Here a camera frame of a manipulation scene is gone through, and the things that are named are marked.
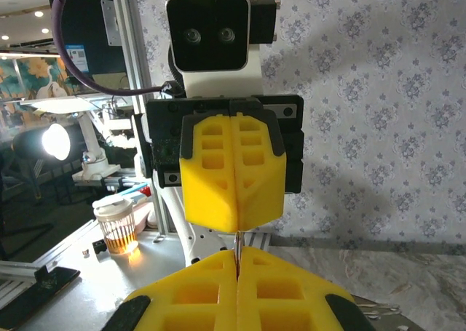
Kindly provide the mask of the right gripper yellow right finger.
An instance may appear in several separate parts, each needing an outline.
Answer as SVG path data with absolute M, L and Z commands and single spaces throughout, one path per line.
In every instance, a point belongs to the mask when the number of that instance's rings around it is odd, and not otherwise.
M 242 250 L 238 330 L 373 330 L 339 285 L 268 252 Z

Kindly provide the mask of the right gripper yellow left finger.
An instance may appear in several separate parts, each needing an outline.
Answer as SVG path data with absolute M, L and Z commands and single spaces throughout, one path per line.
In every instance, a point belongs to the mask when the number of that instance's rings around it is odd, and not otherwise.
M 217 252 L 135 290 L 109 330 L 236 330 L 237 272 L 231 250 Z

